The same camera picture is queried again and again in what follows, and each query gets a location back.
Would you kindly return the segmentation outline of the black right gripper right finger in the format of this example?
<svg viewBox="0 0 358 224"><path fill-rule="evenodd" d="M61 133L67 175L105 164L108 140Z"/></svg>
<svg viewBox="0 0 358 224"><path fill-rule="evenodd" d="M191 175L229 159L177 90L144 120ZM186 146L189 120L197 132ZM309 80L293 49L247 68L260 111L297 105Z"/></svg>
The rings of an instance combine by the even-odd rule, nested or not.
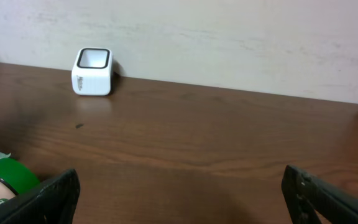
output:
<svg viewBox="0 0 358 224"><path fill-rule="evenodd" d="M358 224L358 199L292 165L287 165L281 183L292 223L321 223L321 214L331 223Z"/></svg>

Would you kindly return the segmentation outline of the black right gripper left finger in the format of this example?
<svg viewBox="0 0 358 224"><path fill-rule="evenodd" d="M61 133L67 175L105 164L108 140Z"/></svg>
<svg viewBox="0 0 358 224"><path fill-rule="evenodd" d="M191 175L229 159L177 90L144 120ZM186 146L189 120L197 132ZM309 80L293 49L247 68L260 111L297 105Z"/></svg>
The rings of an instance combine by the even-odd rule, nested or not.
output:
<svg viewBox="0 0 358 224"><path fill-rule="evenodd" d="M0 204L0 224L72 224L79 196L78 174L68 169Z"/></svg>

